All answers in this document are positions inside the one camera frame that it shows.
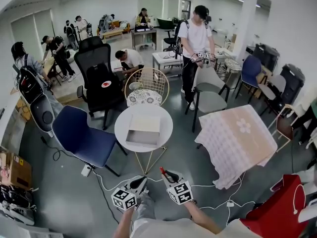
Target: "round sticker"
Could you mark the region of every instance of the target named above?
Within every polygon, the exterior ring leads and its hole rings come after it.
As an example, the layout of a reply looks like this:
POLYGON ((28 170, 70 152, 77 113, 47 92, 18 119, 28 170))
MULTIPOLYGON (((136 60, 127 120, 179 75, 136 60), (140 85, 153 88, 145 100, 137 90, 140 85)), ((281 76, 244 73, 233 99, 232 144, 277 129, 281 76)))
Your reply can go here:
POLYGON ((110 86, 110 85, 111 85, 111 81, 106 81, 106 82, 104 82, 104 83, 101 84, 101 87, 102 87, 102 88, 106 88, 106 87, 108 87, 108 86, 110 86))

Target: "gray chair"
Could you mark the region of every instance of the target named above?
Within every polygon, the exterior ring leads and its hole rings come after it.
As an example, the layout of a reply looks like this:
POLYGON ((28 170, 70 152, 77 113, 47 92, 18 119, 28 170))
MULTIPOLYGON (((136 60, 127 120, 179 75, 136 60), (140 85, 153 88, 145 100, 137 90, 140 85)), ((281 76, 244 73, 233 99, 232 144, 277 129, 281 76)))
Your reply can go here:
POLYGON ((272 76, 268 80, 268 83, 272 87, 276 88, 276 92, 274 93, 272 91, 272 89, 265 84, 259 84, 259 88, 261 89, 262 94, 265 96, 265 100, 267 103, 267 107, 262 111, 260 116, 262 116, 267 111, 268 108, 270 108, 272 110, 272 106, 270 105, 270 102, 274 101, 276 99, 276 97, 280 97, 283 94, 283 92, 285 90, 285 86, 286 86, 286 80, 282 75, 272 76))
MULTIPOLYGON (((229 87, 218 77, 213 67, 200 68, 198 67, 194 84, 194 99, 195 114, 192 126, 192 132, 195 131, 197 111, 200 110, 205 114, 215 111, 224 110, 227 107, 229 97, 229 87), (221 97, 224 90, 227 90, 225 99, 221 97)), ((185 114, 188 113, 191 103, 188 103, 185 114)))

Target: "black office chair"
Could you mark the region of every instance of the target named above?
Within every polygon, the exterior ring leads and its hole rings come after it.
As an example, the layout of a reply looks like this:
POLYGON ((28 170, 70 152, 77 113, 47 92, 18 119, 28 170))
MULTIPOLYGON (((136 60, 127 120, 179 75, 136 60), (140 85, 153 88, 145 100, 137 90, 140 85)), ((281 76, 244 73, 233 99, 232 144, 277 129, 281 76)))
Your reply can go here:
POLYGON ((94 36, 81 41, 79 52, 74 56, 87 90, 85 96, 83 86, 79 86, 77 97, 87 102, 91 117, 95 112, 105 111, 103 130, 106 129, 108 111, 124 101, 122 85, 111 70, 110 53, 110 45, 103 44, 98 36, 94 36))
POLYGON ((158 18, 158 24, 160 29, 163 29, 167 32, 168 34, 168 38, 164 38, 164 42, 169 44, 169 47, 166 49, 163 49, 163 51, 170 51, 173 50, 172 47, 176 46, 176 39, 174 37, 170 36, 170 32, 174 31, 175 25, 171 20, 164 20, 164 19, 160 19, 158 18))

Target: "person in black shirt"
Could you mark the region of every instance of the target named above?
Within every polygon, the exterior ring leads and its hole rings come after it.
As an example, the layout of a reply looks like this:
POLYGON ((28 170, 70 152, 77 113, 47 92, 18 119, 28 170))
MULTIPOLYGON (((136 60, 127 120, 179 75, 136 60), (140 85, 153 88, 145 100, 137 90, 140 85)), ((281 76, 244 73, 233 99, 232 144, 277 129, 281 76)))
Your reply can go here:
POLYGON ((68 82, 73 81, 73 79, 76 77, 76 74, 67 61, 67 55, 63 44, 63 39, 59 36, 49 37, 46 35, 42 39, 42 44, 43 43, 46 43, 46 51, 44 53, 43 61, 45 60, 50 50, 57 65, 59 66, 61 72, 64 75, 62 81, 64 82, 68 78, 68 82))
POLYGON ((69 24, 69 20, 66 21, 66 25, 64 26, 64 34, 67 35, 68 41, 70 45, 72 46, 73 50, 77 50, 79 47, 76 42, 75 27, 73 24, 69 24))

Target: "blue chair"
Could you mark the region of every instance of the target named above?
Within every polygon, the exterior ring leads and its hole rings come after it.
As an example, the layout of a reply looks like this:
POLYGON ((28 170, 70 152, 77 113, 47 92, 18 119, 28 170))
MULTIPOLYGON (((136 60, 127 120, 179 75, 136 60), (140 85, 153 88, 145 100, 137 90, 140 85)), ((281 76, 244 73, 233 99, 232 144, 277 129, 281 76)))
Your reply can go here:
POLYGON ((106 167, 117 177, 120 176, 108 167, 106 162, 115 143, 125 155, 126 152, 114 134, 89 127, 87 113, 84 110, 65 106, 54 120, 52 129, 56 139, 66 151, 71 152, 91 168, 106 167))
POLYGON ((240 87, 238 89, 237 95, 236 95, 236 99, 239 95, 239 92, 241 90, 242 84, 247 84, 250 86, 249 92, 251 91, 251 88, 254 87, 254 91, 251 94, 248 103, 251 102, 252 96, 255 94, 255 92, 257 91, 259 85, 258 85, 258 81, 257 81, 257 76, 261 73, 262 71, 262 66, 261 66, 261 61, 260 59, 258 59, 257 57, 254 56, 248 56, 247 59, 245 59, 245 61, 243 62, 242 65, 242 71, 241 71, 241 77, 238 80, 237 86, 241 80, 241 84, 240 87))

